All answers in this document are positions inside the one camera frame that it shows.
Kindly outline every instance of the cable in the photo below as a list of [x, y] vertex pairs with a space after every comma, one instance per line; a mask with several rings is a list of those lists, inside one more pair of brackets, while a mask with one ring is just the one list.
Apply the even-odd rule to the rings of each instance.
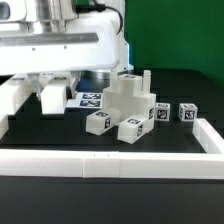
[[99, 3], [97, 2], [97, 0], [92, 0], [93, 1], [93, 3], [95, 4], [95, 5], [99, 5]]
[[120, 13], [120, 11], [118, 11], [117, 9], [110, 7], [110, 6], [105, 6], [104, 4], [99, 4], [97, 0], [92, 0], [94, 3], [94, 6], [92, 5], [88, 5], [88, 6], [78, 6], [77, 7], [77, 11], [78, 13], [85, 13], [85, 12], [91, 12], [91, 11], [97, 11], [97, 12], [103, 12], [106, 9], [110, 9], [113, 10], [115, 12], [118, 13], [119, 19], [120, 19], [120, 27], [119, 30], [117, 32], [117, 34], [119, 34], [121, 32], [121, 30], [123, 29], [124, 26], [124, 21], [123, 21], [123, 17]]
[[117, 9], [115, 9], [113, 7], [110, 7], [110, 6], [106, 6], [106, 9], [110, 9], [110, 10], [113, 10], [113, 11], [118, 13], [118, 16], [119, 16], [119, 19], [120, 19], [120, 27], [119, 27], [119, 30], [118, 30], [117, 34], [119, 34], [121, 32], [121, 30], [123, 29], [123, 26], [124, 26], [123, 17], [121, 15], [120, 11], [118, 11]]

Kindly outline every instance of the green background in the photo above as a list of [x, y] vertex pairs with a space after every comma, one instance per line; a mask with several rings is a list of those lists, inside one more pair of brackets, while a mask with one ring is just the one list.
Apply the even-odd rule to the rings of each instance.
[[224, 0], [125, 2], [135, 67], [193, 69], [224, 87]]

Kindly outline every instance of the small white cube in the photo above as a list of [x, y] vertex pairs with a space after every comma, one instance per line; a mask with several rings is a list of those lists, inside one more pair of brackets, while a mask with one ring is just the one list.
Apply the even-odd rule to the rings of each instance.
[[197, 118], [198, 108], [192, 103], [181, 103], [179, 118], [181, 121], [191, 122]]
[[4, 134], [8, 131], [8, 129], [9, 129], [8, 116], [0, 115], [0, 139], [2, 139]]
[[95, 135], [102, 135], [113, 126], [112, 114], [105, 111], [97, 111], [86, 120], [86, 131]]
[[169, 103], [156, 103], [155, 120], [156, 121], [170, 120], [170, 104]]
[[148, 119], [143, 116], [133, 115], [119, 124], [117, 139], [133, 144], [148, 132], [145, 124]]

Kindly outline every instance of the block tower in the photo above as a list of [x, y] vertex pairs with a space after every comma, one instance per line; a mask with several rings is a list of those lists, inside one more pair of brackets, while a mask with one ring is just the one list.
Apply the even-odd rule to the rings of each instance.
[[133, 144], [154, 128], [156, 95], [150, 93], [151, 72], [143, 77], [110, 74], [110, 86], [103, 90], [103, 108], [87, 117], [86, 131], [96, 135], [119, 126], [118, 139]]

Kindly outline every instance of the black table surface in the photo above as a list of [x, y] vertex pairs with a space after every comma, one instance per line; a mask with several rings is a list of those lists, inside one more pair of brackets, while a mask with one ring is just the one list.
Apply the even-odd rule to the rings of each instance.
[[[142, 70], [135, 74], [142, 75]], [[109, 81], [83, 77], [78, 91], [102, 92]], [[93, 150], [204, 153], [192, 123], [178, 118], [179, 103], [194, 103], [224, 137], [224, 90], [191, 70], [152, 70], [157, 102], [171, 103], [170, 122], [155, 122], [149, 134], [130, 145], [117, 140], [117, 128], [103, 136], [85, 132], [93, 110], [66, 109], [41, 114], [32, 95], [9, 117], [4, 149]], [[0, 223], [223, 223], [223, 181], [168, 179], [80, 179], [0, 177]]]

